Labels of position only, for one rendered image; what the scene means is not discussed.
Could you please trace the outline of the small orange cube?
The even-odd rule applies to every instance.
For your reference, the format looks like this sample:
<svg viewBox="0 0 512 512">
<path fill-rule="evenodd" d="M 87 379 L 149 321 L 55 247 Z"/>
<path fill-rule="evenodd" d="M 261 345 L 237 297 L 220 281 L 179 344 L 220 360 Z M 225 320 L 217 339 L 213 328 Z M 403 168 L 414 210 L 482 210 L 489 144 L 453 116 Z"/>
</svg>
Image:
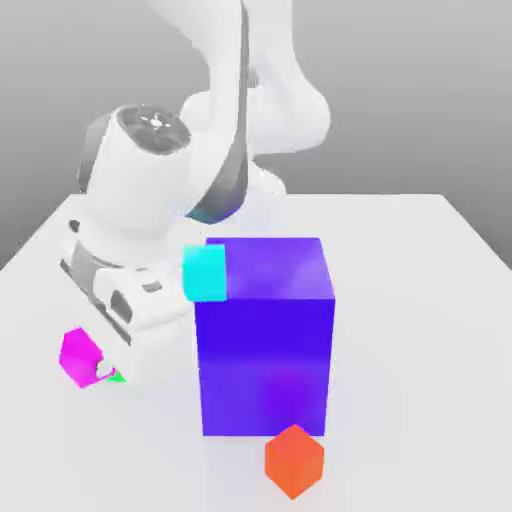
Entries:
<svg viewBox="0 0 512 512">
<path fill-rule="evenodd" d="M 290 499 L 296 499 L 323 475 L 325 449 L 299 425 L 265 444 L 264 471 Z"/>
</svg>

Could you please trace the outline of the small magenta cube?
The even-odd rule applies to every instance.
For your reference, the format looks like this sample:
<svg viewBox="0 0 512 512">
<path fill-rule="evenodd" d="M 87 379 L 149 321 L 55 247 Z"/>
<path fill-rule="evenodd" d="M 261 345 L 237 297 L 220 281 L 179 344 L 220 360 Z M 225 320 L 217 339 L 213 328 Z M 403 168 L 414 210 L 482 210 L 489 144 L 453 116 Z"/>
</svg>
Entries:
<svg viewBox="0 0 512 512">
<path fill-rule="evenodd" d="M 75 328 L 64 334 L 59 364 L 79 388 L 84 389 L 106 380 L 96 378 L 96 365 L 102 359 L 106 359 L 103 351 L 83 328 Z"/>
</svg>

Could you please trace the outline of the large blue box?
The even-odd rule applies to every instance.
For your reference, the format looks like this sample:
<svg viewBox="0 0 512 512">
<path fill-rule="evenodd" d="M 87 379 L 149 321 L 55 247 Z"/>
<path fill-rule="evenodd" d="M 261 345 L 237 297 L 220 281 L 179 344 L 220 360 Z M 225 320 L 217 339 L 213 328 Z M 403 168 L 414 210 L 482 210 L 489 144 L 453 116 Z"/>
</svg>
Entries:
<svg viewBox="0 0 512 512">
<path fill-rule="evenodd" d="M 336 299 L 321 241 L 207 242 L 225 249 L 227 298 L 195 306 L 204 435 L 323 435 Z"/>
</svg>

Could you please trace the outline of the small cyan cube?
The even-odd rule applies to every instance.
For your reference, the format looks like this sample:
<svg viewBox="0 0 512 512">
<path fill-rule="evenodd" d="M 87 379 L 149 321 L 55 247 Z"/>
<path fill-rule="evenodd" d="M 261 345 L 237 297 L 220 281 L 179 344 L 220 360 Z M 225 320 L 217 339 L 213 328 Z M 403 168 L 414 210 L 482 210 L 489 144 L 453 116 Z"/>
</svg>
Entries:
<svg viewBox="0 0 512 512">
<path fill-rule="evenodd" d="M 192 302 L 226 301 L 225 246 L 186 246 L 182 259 L 182 284 L 185 296 Z"/>
</svg>

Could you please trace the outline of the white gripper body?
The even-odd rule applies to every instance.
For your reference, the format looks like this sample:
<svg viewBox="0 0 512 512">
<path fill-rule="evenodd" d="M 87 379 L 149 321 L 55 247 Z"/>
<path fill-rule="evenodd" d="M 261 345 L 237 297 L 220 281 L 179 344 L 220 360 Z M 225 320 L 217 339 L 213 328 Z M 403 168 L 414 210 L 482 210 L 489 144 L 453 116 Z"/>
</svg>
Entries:
<svg viewBox="0 0 512 512">
<path fill-rule="evenodd" d="M 109 331 L 96 334 L 87 327 L 75 328 L 89 334 L 127 383 L 166 384 L 178 344 L 178 274 L 163 265 L 94 266 L 80 279 L 69 258 L 63 258 L 60 267 Z"/>
</svg>

